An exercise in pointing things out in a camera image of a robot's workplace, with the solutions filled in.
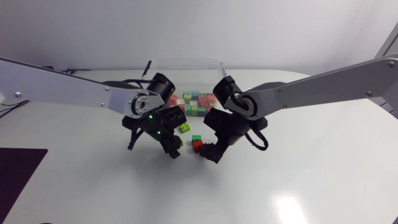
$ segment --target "white table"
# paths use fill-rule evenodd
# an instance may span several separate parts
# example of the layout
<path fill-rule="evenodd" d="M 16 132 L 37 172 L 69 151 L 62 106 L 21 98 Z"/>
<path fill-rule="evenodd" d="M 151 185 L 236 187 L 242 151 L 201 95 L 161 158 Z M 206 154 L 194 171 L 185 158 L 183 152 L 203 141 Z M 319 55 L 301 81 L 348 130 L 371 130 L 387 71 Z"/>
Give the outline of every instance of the white table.
<path fill-rule="evenodd" d="M 98 81 L 141 71 L 98 71 Z M 230 70 L 246 89 L 305 75 Z M 122 115 L 101 108 L 31 102 L 0 119 L 0 147 L 49 152 L 5 223 L 392 223 L 398 216 L 398 121 L 369 100 L 278 111 L 262 152 L 244 138 L 219 164 L 189 139 L 215 142 L 190 119 L 173 160 L 143 134 L 127 150 Z"/>

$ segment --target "black cable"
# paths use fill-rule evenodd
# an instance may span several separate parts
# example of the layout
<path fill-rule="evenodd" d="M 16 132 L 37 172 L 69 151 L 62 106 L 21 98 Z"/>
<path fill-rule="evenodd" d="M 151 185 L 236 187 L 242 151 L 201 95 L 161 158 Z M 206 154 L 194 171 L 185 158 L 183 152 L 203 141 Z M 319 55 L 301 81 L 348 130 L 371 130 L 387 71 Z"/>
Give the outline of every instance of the black cable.
<path fill-rule="evenodd" d="M 254 132 L 254 134 L 256 134 L 256 136 L 258 136 L 259 139 L 261 139 L 261 141 L 264 143 L 264 146 L 260 146 L 260 145 L 258 145 L 257 143 L 255 143 L 255 142 L 253 141 L 253 139 L 250 138 L 250 136 L 249 136 L 248 133 L 245 133 L 244 136 L 246 137 L 246 139 L 248 139 L 248 141 L 249 141 L 254 147 L 256 147 L 256 148 L 258 148 L 258 149 L 260 149 L 260 150 L 262 150 L 262 151 L 265 151 L 265 150 L 268 148 L 268 141 L 267 141 L 266 137 L 264 137 L 264 136 L 261 134 L 261 132 L 259 132 L 259 131 L 258 131 L 258 132 Z"/>
<path fill-rule="evenodd" d="M 4 117 L 5 115 L 7 115 L 8 113 L 10 113 L 11 111 L 13 111 L 13 110 L 15 110 L 15 109 L 17 109 L 17 108 L 19 108 L 19 107 L 21 107 L 21 106 L 24 106 L 24 105 L 27 104 L 28 102 L 29 102 L 29 100 L 24 100 L 24 101 L 18 103 L 16 106 L 12 107 L 12 108 L 7 108 L 7 109 L 4 109 L 4 110 L 0 111 L 0 112 L 3 112 L 3 111 L 7 111 L 7 110 L 8 110 L 8 111 L 5 112 L 4 114 L 0 115 L 0 118 Z"/>
<path fill-rule="evenodd" d="M 141 85 L 141 83 L 153 83 L 153 82 L 156 82 L 156 80 L 127 79 L 127 80 L 123 80 L 122 82 L 125 82 L 125 83 L 137 83 L 140 88 L 144 88 Z"/>

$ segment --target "green lego brick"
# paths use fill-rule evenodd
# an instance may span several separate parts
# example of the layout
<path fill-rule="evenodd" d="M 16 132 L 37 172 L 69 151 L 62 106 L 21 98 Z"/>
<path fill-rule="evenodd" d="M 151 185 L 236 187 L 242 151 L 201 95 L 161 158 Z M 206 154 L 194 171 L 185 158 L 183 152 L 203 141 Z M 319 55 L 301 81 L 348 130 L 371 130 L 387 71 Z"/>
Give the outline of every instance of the green lego brick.
<path fill-rule="evenodd" d="M 184 122 L 180 125 L 180 130 L 182 133 L 187 133 L 191 130 L 191 127 L 189 126 L 189 124 L 187 122 Z"/>
<path fill-rule="evenodd" d="M 192 106 L 192 116 L 198 116 L 198 106 Z"/>
<path fill-rule="evenodd" d="M 189 103 L 189 102 L 191 102 L 192 96 L 191 95 L 184 95 L 183 99 L 184 99 L 185 103 Z"/>
<path fill-rule="evenodd" d="M 198 116 L 204 117 L 206 115 L 206 108 L 198 108 Z"/>
<path fill-rule="evenodd" d="M 192 105 L 185 105 L 185 112 L 187 116 L 192 116 Z"/>
<path fill-rule="evenodd" d="M 180 136 L 175 136 L 177 138 L 177 141 L 180 143 L 180 147 L 182 147 L 184 145 L 184 143 L 182 142 Z"/>
<path fill-rule="evenodd" d="M 199 141 L 199 140 L 201 140 L 201 135 L 193 135 L 192 136 L 192 142 Z"/>

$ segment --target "lego brick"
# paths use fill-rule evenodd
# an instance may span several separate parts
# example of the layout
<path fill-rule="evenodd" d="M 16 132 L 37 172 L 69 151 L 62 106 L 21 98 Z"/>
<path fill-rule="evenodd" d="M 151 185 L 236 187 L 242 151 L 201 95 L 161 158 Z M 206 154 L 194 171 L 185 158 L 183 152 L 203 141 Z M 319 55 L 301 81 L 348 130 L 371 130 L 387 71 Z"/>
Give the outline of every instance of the lego brick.
<path fill-rule="evenodd" d="M 169 106 L 171 106 L 171 105 L 175 105 L 176 101 L 172 100 L 172 99 L 169 99 L 167 103 L 169 104 Z"/>
<path fill-rule="evenodd" d="M 191 100 L 189 104 L 192 106 L 198 106 L 198 102 L 196 100 Z"/>
<path fill-rule="evenodd" d="M 207 95 L 206 98 L 209 103 L 216 103 L 216 97 L 214 95 Z"/>
<path fill-rule="evenodd" d="M 198 108 L 198 116 L 204 117 L 206 115 L 206 108 Z"/>
<path fill-rule="evenodd" d="M 184 114 L 185 114 L 185 105 L 178 105 L 178 106 L 181 108 L 182 112 L 184 112 Z"/>
<path fill-rule="evenodd" d="M 209 105 L 208 103 L 206 103 L 206 102 L 200 101 L 200 102 L 199 102 L 199 106 L 200 106 L 200 107 L 205 107 L 205 108 L 206 108 L 206 107 L 209 107 L 210 105 Z"/>
<path fill-rule="evenodd" d="M 184 95 L 183 99 L 184 99 L 185 103 L 189 103 L 192 100 L 192 96 L 191 95 Z"/>
<path fill-rule="evenodd" d="M 192 106 L 192 116 L 198 116 L 198 106 Z"/>
<path fill-rule="evenodd" d="M 183 124 L 180 125 L 180 130 L 182 133 L 187 133 L 191 130 L 191 127 L 187 122 L 184 122 Z"/>
<path fill-rule="evenodd" d="M 184 100 L 184 99 L 178 99 L 178 100 L 176 101 L 176 104 L 177 104 L 177 105 L 184 105 L 184 104 L 185 104 L 185 100 Z"/>
<path fill-rule="evenodd" d="M 201 140 L 201 135 L 193 135 L 192 142 Z"/>
<path fill-rule="evenodd" d="M 170 99 L 171 100 L 178 100 L 178 96 L 173 94 L 173 95 L 170 96 Z"/>
<path fill-rule="evenodd" d="M 207 102 L 207 97 L 205 97 L 205 96 L 199 96 L 198 99 L 199 99 L 199 101 L 206 101 Z"/>
<path fill-rule="evenodd" d="M 192 116 L 192 105 L 185 105 L 185 114 L 187 116 Z"/>
<path fill-rule="evenodd" d="M 198 153 L 200 149 L 203 147 L 203 142 L 201 140 L 195 141 L 192 143 L 193 151 Z"/>

